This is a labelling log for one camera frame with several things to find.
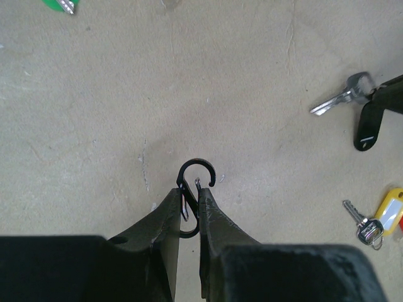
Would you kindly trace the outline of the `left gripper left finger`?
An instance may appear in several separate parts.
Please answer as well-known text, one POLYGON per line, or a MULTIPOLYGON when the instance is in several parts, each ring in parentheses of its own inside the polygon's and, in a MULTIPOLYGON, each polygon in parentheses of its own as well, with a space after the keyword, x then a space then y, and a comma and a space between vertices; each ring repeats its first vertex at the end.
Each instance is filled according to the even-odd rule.
POLYGON ((2 301, 173 301, 181 195, 120 234, 1 238, 2 301))

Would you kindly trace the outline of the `black S carabiner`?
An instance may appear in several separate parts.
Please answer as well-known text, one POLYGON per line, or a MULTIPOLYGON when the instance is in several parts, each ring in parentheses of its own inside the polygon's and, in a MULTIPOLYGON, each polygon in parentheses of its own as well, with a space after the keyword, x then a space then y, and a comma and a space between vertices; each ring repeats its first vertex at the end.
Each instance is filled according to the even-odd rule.
POLYGON ((196 200, 195 196, 191 192, 191 189, 189 187, 188 182, 184 178, 184 173, 185 170, 191 166, 191 165, 201 165, 204 168, 207 169, 207 171, 210 174, 210 182, 208 185, 210 187, 214 187, 216 180, 217 180, 217 175, 215 172, 215 169, 209 161, 201 158, 194 158, 186 161, 180 168, 178 172, 178 177, 176 180, 176 184, 178 185, 178 188, 181 193, 181 215, 185 221, 188 221, 189 219, 189 214, 188 214, 188 209, 187 206, 190 206, 190 209, 196 218, 196 227, 192 231, 180 231, 180 238, 192 238, 196 236, 199 232, 200 229, 200 221, 199 221, 199 214, 198 214, 198 201, 196 200))

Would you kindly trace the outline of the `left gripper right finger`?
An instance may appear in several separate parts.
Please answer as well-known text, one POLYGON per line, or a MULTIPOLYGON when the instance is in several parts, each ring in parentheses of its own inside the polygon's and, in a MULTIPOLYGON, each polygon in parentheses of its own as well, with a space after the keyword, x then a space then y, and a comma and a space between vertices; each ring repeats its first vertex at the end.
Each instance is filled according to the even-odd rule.
POLYGON ((372 264, 349 245, 263 244, 211 191, 198 192, 201 296, 206 301, 386 301, 372 264))

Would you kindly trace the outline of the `key with black tag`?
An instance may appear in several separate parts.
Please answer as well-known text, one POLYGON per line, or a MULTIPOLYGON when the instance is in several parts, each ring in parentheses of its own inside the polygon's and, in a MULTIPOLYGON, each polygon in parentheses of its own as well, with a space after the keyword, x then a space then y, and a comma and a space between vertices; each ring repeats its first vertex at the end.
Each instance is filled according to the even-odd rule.
POLYGON ((372 103, 376 90, 377 85, 369 72, 353 74, 339 94, 313 107, 310 113, 320 116, 340 104, 352 104, 356 119, 353 145, 360 152, 367 151, 377 141, 383 117, 383 111, 372 103))

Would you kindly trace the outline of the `key with yellow tag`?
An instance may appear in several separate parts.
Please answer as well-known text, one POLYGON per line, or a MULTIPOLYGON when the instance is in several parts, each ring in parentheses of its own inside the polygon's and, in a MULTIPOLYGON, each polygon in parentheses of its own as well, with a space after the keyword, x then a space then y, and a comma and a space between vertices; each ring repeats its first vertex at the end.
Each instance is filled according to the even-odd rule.
POLYGON ((384 236, 391 235, 402 219, 402 188, 391 189, 374 216, 363 215, 348 199, 342 205, 355 221, 358 240, 373 250, 380 250, 384 236))

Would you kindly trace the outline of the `key with green tag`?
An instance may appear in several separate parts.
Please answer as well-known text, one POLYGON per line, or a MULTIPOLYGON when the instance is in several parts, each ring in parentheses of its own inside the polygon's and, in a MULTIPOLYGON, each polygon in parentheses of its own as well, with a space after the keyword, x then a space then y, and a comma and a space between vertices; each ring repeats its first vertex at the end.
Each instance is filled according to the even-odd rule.
POLYGON ((73 15, 79 0, 42 0, 42 2, 50 9, 54 11, 60 11, 73 15))

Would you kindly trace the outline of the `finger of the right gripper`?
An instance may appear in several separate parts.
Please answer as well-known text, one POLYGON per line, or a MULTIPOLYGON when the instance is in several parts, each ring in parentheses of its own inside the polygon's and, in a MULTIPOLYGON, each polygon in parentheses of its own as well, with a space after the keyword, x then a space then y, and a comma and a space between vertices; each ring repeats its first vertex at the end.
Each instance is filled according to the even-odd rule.
POLYGON ((370 103, 376 108, 402 114, 402 78, 400 75, 378 86, 370 103))

